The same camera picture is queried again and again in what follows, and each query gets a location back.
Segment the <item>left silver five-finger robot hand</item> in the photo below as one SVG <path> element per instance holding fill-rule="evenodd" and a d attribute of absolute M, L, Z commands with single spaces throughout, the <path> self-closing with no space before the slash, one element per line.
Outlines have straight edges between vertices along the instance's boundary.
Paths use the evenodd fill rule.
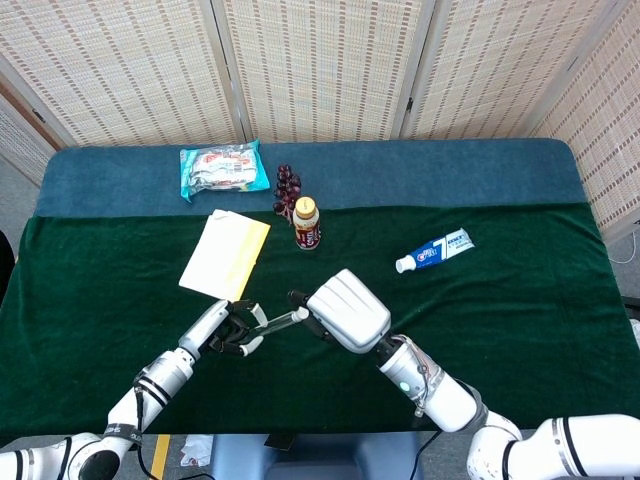
<path fill-rule="evenodd" d="M 182 335 L 178 347 L 187 352 L 194 362 L 209 351 L 247 357 L 260 346 L 264 338 L 257 335 L 247 340 L 251 328 L 240 317 L 242 311 L 250 313 L 259 327 L 268 325 L 266 314 L 258 302 L 219 300 Z"/>

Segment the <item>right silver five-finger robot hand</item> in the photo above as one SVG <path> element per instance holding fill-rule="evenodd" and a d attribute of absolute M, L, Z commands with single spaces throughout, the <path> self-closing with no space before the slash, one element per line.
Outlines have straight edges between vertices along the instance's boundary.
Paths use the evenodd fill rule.
<path fill-rule="evenodd" d="M 390 311 L 349 269 L 311 294 L 291 290 L 288 300 L 294 308 L 309 312 L 302 323 L 314 335 L 355 354 L 373 350 L 390 329 Z"/>

